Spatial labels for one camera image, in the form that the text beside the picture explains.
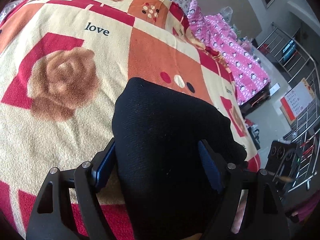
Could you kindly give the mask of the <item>black pants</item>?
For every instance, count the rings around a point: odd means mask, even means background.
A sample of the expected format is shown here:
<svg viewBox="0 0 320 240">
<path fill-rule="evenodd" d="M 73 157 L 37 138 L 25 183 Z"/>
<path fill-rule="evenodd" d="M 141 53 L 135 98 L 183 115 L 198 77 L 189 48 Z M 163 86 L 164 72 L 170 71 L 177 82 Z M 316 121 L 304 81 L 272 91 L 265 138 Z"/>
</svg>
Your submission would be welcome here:
<svg viewBox="0 0 320 240">
<path fill-rule="evenodd" d="M 112 131 L 118 178 L 136 239 L 184 239 L 206 232 L 220 201 L 202 166 L 206 140 L 228 163 L 246 150 L 211 104 L 138 77 L 116 100 Z"/>
</svg>

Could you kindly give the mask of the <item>red white notice board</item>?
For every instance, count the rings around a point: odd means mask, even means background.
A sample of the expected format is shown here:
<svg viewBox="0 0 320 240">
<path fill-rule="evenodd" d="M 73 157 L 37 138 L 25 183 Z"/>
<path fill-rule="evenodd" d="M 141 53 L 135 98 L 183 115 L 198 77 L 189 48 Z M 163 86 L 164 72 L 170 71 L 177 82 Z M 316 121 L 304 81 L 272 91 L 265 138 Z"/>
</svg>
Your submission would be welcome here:
<svg viewBox="0 0 320 240">
<path fill-rule="evenodd" d="M 281 98 L 280 110 L 291 125 L 314 99 L 314 91 L 306 78 L 303 78 L 293 89 Z"/>
</svg>

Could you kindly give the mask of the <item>red orange love blanket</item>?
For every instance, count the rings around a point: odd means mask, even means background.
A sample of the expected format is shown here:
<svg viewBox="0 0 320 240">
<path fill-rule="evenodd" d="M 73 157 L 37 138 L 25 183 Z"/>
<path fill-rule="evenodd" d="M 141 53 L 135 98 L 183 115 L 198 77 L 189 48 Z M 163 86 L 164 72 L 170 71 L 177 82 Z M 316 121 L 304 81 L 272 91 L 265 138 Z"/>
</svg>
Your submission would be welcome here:
<svg viewBox="0 0 320 240">
<path fill-rule="evenodd" d="M 25 236 L 51 167 L 77 167 L 107 145 L 131 77 L 214 105 L 249 169 L 260 168 L 231 71 L 177 3 L 24 0 L 1 20 L 1 212 L 14 233 Z"/>
</svg>

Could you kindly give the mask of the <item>metal stair railing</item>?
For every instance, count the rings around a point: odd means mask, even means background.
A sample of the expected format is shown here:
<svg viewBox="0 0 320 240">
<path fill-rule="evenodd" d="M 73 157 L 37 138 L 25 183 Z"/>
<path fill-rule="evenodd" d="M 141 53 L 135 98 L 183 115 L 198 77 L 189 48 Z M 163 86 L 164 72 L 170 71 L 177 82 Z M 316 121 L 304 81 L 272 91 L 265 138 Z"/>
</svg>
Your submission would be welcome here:
<svg viewBox="0 0 320 240">
<path fill-rule="evenodd" d="M 275 66 L 289 89 L 280 97 L 280 111 L 290 131 L 283 139 L 296 144 L 292 161 L 294 182 L 288 192 L 311 189 L 319 161 L 319 71 L 316 60 L 303 46 L 302 29 L 290 35 L 275 23 L 258 45 L 258 50 Z"/>
</svg>

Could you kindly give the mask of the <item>dark bedside crate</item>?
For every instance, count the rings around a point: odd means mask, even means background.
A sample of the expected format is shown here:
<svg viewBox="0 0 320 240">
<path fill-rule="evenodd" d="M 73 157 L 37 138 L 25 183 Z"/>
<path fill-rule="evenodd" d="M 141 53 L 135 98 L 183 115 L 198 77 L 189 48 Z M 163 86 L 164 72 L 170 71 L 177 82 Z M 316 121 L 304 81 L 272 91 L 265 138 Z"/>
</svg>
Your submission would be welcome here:
<svg viewBox="0 0 320 240">
<path fill-rule="evenodd" d="M 247 115 L 260 107 L 266 100 L 269 100 L 270 97 L 270 83 L 268 83 L 261 91 L 255 94 L 253 98 L 240 105 L 242 117 L 245 118 Z"/>
</svg>

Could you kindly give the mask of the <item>pink penguin quilt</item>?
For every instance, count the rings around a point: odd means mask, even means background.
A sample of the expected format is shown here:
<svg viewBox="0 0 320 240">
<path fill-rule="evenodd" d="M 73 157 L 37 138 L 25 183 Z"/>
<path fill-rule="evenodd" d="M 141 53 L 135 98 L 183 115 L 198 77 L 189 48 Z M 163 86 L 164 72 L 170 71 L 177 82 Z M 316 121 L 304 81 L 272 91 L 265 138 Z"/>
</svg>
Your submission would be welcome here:
<svg viewBox="0 0 320 240">
<path fill-rule="evenodd" d="M 204 16 L 197 0 L 190 0 L 187 18 L 195 37 L 218 51 L 227 64 L 235 81 L 238 105 L 249 102 L 268 86 L 267 72 L 238 44 L 235 32 L 221 14 Z"/>
</svg>

